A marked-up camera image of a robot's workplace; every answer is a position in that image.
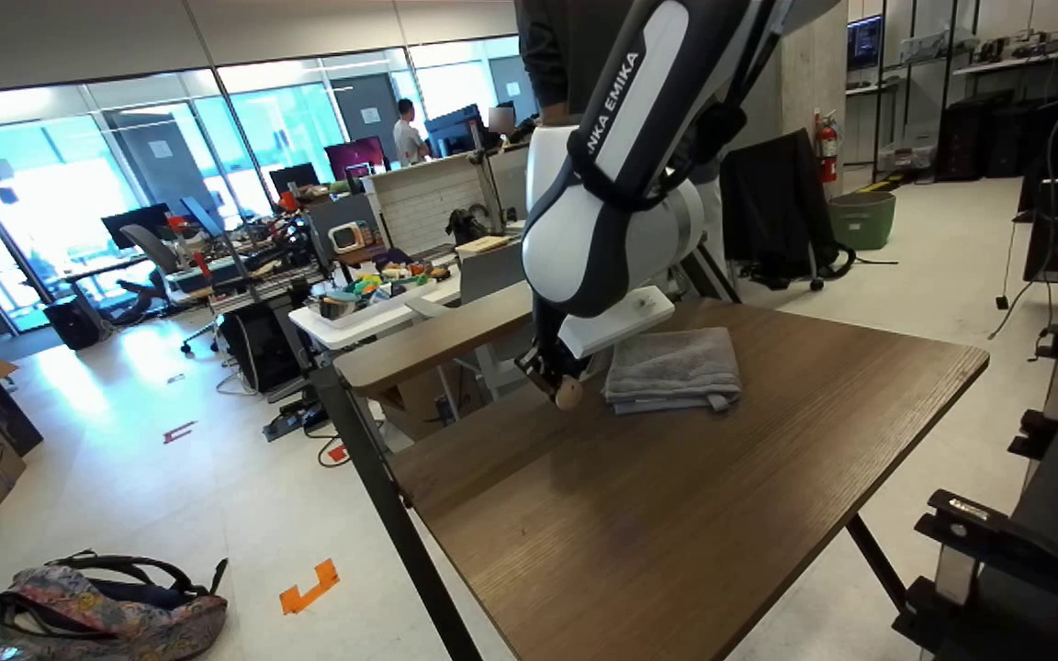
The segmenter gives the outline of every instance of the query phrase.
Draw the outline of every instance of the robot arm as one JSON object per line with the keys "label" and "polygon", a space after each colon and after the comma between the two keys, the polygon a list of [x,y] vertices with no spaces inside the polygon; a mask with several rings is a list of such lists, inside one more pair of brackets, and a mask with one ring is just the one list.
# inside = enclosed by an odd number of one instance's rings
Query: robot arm
{"label": "robot arm", "polygon": [[636,0],[576,127],[541,127],[528,153],[526,280],[548,388],[583,361],[661,322],[642,285],[701,241],[689,182],[746,126],[741,98],[788,25],[833,0]]}

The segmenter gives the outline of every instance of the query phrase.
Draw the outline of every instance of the trash bin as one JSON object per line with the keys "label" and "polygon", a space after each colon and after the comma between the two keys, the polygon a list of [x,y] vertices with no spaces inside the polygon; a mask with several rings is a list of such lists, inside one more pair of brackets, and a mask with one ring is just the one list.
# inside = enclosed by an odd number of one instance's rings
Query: trash bin
{"label": "trash bin", "polygon": [[833,239],[854,249],[882,249],[894,236],[897,200],[887,192],[843,196],[831,203]]}
{"label": "trash bin", "polygon": [[50,304],[45,317],[69,350],[89,350],[101,343],[101,327],[79,298]]}

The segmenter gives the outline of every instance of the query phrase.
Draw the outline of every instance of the backpack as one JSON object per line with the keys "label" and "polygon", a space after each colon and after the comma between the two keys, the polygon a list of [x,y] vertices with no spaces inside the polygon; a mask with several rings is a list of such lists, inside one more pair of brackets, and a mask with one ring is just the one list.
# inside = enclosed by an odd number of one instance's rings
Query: backpack
{"label": "backpack", "polygon": [[719,167],[724,249],[741,274],[788,291],[795,280],[843,280],[858,249],[833,239],[810,134],[790,134]]}
{"label": "backpack", "polygon": [[14,574],[0,594],[0,657],[20,661],[181,661],[212,646],[230,600],[168,562],[73,555]]}

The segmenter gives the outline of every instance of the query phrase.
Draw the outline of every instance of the folded towel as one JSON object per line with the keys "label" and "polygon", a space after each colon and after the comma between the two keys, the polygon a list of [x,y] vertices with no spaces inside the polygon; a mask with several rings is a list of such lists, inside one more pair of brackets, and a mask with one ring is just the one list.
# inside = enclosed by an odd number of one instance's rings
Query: folded towel
{"label": "folded towel", "polygon": [[727,413],[741,397],[724,327],[640,333],[614,350],[602,397],[614,413]]}

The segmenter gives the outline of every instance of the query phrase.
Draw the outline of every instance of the white table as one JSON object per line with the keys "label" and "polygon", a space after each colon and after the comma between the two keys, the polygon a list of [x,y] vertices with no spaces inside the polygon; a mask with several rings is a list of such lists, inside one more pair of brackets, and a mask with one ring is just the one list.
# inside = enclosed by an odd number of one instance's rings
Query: white table
{"label": "white table", "polygon": [[459,268],[454,268],[454,280],[446,284],[414,285],[401,298],[380,300],[373,309],[361,309],[337,321],[325,321],[316,304],[305,304],[292,311],[292,322],[299,322],[327,351],[351,351],[361,343],[408,327],[430,317],[430,309],[441,309],[454,300],[459,300]]}

